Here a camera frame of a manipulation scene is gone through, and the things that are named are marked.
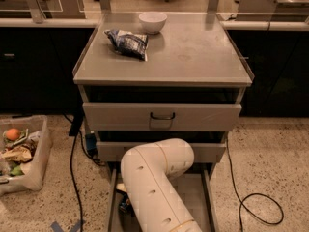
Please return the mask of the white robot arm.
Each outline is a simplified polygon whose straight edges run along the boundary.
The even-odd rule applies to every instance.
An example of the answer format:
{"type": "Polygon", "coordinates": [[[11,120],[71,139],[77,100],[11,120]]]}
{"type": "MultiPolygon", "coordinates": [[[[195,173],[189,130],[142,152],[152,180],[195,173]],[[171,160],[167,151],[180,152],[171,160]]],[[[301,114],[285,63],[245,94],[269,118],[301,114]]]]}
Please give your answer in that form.
{"type": "Polygon", "coordinates": [[[202,232],[171,184],[194,162],[191,146],[172,138],[129,149],[123,183],[142,232],[202,232]]]}

